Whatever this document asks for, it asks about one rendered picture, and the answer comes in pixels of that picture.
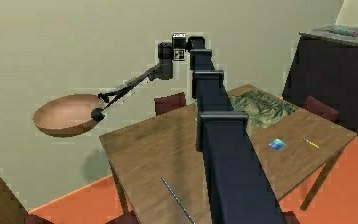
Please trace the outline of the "brown wooden table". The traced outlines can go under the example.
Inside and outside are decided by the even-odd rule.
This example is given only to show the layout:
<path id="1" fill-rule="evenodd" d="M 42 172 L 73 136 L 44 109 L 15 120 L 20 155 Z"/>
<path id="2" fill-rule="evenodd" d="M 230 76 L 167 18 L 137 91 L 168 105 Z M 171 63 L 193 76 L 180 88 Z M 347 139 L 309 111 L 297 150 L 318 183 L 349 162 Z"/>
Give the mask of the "brown wooden table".
<path id="1" fill-rule="evenodd" d="M 354 132 L 304 109 L 247 135 L 278 202 L 311 174 L 317 174 L 306 203 L 355 137 Z M 268 146 L 274 139 L 286 145 L 274 150 Z M 204 158 L 195 148 L 193 106 L 104 134 L 100 140 L 119 184 L 119 196 L 130 201 L 140 224 L 191 224 L 161 177 L 196 224 L 212 224 Z"/>

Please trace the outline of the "brown wooden bowl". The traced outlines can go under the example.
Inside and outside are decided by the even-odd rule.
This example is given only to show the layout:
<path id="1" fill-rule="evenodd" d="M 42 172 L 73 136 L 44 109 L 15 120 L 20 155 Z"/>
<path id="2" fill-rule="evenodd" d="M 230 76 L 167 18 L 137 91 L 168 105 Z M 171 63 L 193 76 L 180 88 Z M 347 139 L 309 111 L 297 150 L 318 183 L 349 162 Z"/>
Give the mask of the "brown wooden bowl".
<path id="1" fill-rule="evenodd" d="M 98 121 L 91 112 L 104 102 L 92 94 L 72 94 L 44 104 L 33 115 L 33 123 L 42 133 L 53 137 L 73 137 L 93 129 Z"/>

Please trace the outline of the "yellow pencil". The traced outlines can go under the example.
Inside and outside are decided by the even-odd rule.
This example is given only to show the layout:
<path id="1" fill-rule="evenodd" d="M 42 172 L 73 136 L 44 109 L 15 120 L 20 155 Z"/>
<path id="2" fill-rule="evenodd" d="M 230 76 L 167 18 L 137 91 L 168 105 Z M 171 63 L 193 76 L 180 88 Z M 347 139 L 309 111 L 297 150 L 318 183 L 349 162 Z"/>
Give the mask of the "yellow pencil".
<path id="1" fill-rule="evenodd" d="M 306 142 L 306 143 L 308 143 L 308 144 L 310 144 L 310 145 L 312 145 L 313 147 L 315 147 L 315 148 L 320 148 L 317 144 L 315 144 L 315 143 L 313 143 L 313 142 L 311 142 L 310 140 L 308 140 L 308 139 L 305 139 L 305 138 L 303 138 L 303 140 Z"/>

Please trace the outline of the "thin blue-grey rod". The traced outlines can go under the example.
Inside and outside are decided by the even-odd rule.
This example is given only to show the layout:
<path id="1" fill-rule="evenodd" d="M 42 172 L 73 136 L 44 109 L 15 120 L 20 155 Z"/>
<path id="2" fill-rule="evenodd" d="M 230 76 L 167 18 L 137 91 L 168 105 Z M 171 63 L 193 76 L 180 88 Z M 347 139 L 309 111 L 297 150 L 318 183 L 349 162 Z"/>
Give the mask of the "thin blue-grey rod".
<path id="1" fill-rule="evenodd" d="M 187 219 L 189 220 L 189 222 L 191 224 L 196 224 L 195 220 L 190 216 L 190 214 L 188 213 L 188 211 L 186 210 L 186 208 L 183 206 L 183 204 L 181 203 L 181 201 L 179 200 L 179 198 L 177 197 L 177 195 L 175 194 L 175 192 L 173 191 L 173 189 L 171 188 L 171 186 L 168 184 L 168 182 L 165 180 L 164 177 L 160 178 L 162 183 L 165 185 L 166 189 L 169 191 L 170 195 L 172 196 L 172 198 L 176 201 L 176 203 L 178 204 L 178 206 L 180 207 L 180 209 L 182 210 L 182 212 L 184 213 L 184 215 L 187 217 Z"/>

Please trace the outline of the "green and red object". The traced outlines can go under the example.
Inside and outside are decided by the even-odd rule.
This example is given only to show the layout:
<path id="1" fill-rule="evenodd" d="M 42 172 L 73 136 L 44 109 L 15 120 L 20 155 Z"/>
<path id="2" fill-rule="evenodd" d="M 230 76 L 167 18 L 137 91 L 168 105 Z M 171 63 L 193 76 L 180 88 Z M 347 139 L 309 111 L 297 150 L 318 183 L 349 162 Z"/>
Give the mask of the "green and red object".
<path id="1" fill-rule="evenodd" d="M 326 30 L 329 33 L 337 34 L 337 35 L 344 35 L 344 36 L 350 36 L 358 38 L 358 32 L 350 31 L 346 29 L 340 29 L 340 28 L 329 28 Z"/>

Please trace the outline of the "brown wooden furniture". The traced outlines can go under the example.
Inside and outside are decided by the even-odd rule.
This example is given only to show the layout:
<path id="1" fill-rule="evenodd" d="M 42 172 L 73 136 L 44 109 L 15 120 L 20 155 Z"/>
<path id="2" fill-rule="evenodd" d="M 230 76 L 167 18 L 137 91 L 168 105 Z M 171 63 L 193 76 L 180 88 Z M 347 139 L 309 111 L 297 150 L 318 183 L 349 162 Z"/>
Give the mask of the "brown wooden furniture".
<path id="1" fill-rule="evenodd" d="M 24 224 L 27 211 L 0 177 L 0 224 Z"/>

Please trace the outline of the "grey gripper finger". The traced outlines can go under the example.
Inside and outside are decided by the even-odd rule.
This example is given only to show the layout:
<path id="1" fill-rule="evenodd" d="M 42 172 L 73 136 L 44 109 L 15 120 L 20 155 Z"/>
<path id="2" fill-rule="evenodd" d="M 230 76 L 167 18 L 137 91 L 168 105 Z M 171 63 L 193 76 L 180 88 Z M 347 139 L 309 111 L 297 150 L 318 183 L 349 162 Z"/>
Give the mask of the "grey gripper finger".
<path id="1" fill-rule="evenodd" d="M 121 99 L 123 96 L 125 96 L 129 91 L 131 91 L 137 85 L 139 85 L 147 77 L 148 77 L 147 74 L 142 74 L 138 77 L 135 77 L 127 81 L 122 86 L 119 86 L 114 90 L 105 93 L 99 93 L 98 97 L 102 99 L 105 103 L 114 103 L 117 100 Z"/>
<path id="2" fill-rule="evenodd" d="M 119 99 L 124 97 L 126 94 L 128 94 L 132 89 L 134 89 L 142 81 L 143 81 L 143 79 L 130 80 L 120 89 L 116 89 L 116 90 L 109 91 L 106 93 L 99 93 L 97 95 L 97 97 L 105 103 L 105 106 L 103 108 L 93 109 L 91 111 L 91 118 L 96 122 L 102 121 L 105 118 L 103 111 L 105 109 L 107 109 L 108 107 L 110 107 L 112 104 L 114 104 L 116 101 L 118 101 Z"/>

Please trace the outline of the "dark red chair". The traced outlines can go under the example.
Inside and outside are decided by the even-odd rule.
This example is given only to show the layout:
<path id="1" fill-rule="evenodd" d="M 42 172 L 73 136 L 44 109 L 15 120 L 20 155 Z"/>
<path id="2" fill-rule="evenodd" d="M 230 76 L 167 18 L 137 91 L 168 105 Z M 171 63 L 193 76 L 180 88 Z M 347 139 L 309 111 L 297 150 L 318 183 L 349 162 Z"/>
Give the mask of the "dark red chair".
<path id="1" fill-rule="evenodd" d="M 53 223 L 43 217 L 30 214 L 25 217 L 24 224 L 53 224 Z"/>
<path id="2" fill-rule="evenodd" d="M 339 112 L 337 110 L 322 103 L 313 96 L 308 96 L 306 98 L 302 104 L 302 108 L 334 123 L 339 119 Z"/>
<path id="3" fill-rule="evenodd" d="M 139 221 L 136 214 L 133 211 L 130 211 L 113 220 L 108 221 L 106 224 L 139 224 Z"/>
<path id="4" fill-rule="evenodd" d="M 186 98 L 183 92 L 170 96 L 160 97 L 154 99 L 155 113 L 157 116 L 184 107 L 186 105 Z"/>

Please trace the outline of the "green patterned cloth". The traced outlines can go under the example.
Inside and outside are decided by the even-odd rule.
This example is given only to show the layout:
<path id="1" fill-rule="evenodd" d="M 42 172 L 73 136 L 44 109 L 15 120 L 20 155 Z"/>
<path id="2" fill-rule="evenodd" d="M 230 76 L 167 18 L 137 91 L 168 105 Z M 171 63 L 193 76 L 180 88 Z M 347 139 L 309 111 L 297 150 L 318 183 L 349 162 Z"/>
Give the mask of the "green patterned cloth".
<path id="1" fill-rule="evenodd" d="M 297 110 L 296 106 L 257 90 L 231 96 L 230 101 L 235 111 L 246 112 L 249 115 L 249 135 L 274 125 Z"/>

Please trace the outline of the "black cupboard with grey top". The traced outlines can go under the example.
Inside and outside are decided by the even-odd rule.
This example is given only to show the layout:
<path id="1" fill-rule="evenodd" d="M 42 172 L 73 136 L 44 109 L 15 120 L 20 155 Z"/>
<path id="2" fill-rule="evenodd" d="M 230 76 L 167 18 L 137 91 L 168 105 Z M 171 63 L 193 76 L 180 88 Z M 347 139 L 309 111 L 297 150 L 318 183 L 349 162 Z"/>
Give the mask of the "black cupboard with grey top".
<path id="1" fill-rule="evenodd" d="M 329 33 L 330 25 L 302 32 L 283 98 L 302 105 L 308 96 L 339 112 L 339 123 L 358 134 L 358 38 Z"/>

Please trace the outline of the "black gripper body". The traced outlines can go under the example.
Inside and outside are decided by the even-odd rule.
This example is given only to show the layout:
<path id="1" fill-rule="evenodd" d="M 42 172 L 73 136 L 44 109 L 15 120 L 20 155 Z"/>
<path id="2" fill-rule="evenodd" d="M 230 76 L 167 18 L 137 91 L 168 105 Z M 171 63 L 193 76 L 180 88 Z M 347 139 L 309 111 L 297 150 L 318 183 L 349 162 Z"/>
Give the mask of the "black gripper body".
<path id="1" fill-rule="evenodd" d="M 173 78 L 173 49 L 170 42 L 158 44 L 159 62 L 150 69 L 148 78 L 150 81 L 155 79 L 170 80 Z"/>

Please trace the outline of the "blue square card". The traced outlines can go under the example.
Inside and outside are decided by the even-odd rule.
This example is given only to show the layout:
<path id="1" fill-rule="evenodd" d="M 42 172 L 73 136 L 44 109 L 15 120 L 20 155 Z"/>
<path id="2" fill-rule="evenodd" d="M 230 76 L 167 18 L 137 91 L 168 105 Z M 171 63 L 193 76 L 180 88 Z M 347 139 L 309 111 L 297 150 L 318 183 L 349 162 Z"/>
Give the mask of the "blue square card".
<path id="1" fill-rule="evenodd" d="M 271 141 L 268 146 L 274 150 L 280 150 L 281 148 L 283 148 L 286 145 L 285 142 L 283 142 L 280 139 L 274 139 L 273 141 Z"/>

